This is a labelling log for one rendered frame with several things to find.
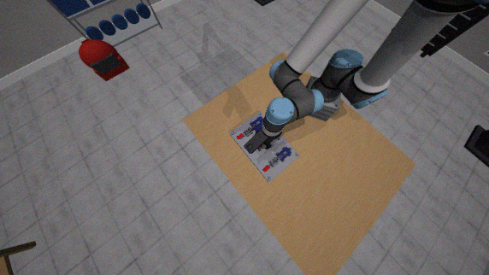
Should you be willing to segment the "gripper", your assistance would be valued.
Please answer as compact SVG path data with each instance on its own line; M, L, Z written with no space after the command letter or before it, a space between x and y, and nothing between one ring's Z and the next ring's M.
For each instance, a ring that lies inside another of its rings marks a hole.
M267 136L267 137L268 137L268 139L267 139L267 140L266 140L266 141L265 141L265 142L262 144L261 148L264 148L264 149L269 149L269 148L271 147L271 143L272 143L272 141L274 140L274 138L276 138L276 139L277 139L277 138L278 138L278 137L281 135L281 133L282 133L282 132L280 132L280 134L279 134L279 135L274 136L274 137L270 137L270 136L266 135L266 134L263 132L263 130L262 130L262 133L263 133L265 136Z

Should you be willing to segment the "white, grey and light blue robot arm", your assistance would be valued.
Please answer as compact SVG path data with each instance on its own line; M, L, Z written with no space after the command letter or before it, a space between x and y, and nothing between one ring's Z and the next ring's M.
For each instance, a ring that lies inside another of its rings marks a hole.
M389 79L457 14L489 3L413 0L365 68L361 53L339 50L308 90L299 77L368 1L329 0L289 56L273 64L269 76L283 97L267 107L262 123L266 135L277 136L285 125L320 110L324 102L335 101L340 92L356 109L382 98L388 94Z

